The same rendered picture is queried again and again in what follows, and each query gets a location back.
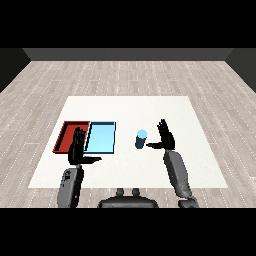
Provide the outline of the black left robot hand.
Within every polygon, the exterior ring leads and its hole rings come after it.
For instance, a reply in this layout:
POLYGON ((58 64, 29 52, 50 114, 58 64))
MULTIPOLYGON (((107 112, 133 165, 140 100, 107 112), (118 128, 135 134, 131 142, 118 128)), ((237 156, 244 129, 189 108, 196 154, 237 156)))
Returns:
POLYGON ((74 130, 73 141, 70 144, 70 147, 68 150, 68 162, 71 165, 93 164, 94 162, 101 160, 101 157, 83 156, 85 134, 86 132, 80 127, 77 127, 74 130))

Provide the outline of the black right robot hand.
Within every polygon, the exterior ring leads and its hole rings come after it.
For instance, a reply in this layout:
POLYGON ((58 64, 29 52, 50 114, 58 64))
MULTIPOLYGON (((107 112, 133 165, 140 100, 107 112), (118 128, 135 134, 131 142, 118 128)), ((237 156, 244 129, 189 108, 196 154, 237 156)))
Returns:
POLYGON ((162 119, 157 125, 161 141, 157 143, 147 143, 147 147, 153 149, 165 149, 174 150, 175 149, 175 139, 173 134, 169 131, 168 125, 164 119, 162 119))

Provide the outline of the red shallow open box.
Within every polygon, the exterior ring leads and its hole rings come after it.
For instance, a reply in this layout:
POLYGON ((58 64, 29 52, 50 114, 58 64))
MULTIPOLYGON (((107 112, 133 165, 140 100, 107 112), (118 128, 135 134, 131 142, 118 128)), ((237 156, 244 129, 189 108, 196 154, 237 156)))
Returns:
POLYGON ((67 154, 71 143, 73 142, 74 131, 77 127, 88 132, 89 121, 65 121, 59 132, 55 146, 52 150, 55 154, 67 154))

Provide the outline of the small blue can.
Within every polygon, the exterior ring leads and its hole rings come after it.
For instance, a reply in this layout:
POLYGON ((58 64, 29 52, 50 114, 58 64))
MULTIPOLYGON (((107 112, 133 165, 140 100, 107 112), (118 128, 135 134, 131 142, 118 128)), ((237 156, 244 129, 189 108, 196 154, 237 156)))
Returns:
POLYGON ((137 149, 142 149, 144 147, 146 138, 147 132, 144 129, 139 130, 136 135, 135 147, 137 149))

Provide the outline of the light blue shallow open box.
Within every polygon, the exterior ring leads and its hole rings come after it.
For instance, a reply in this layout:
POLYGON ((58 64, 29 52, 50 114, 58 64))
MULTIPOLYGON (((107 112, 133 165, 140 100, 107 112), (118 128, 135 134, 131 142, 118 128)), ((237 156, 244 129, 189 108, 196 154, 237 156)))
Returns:
POLYGON ((85 154, 113 154, 116 123, 114 121, 93 121, 86 135, 85 154))

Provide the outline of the dark grey robot body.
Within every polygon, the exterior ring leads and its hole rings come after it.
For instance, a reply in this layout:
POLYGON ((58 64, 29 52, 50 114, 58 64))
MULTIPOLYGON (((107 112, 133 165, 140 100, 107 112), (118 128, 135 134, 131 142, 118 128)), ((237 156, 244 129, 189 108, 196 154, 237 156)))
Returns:
POLYGON ((131 196, 124 195, 124 189, 118 188, 116 195, 98 204, 98 208, 158 208, 155 200, 142 197, 138 188, 132 189, 131 196))

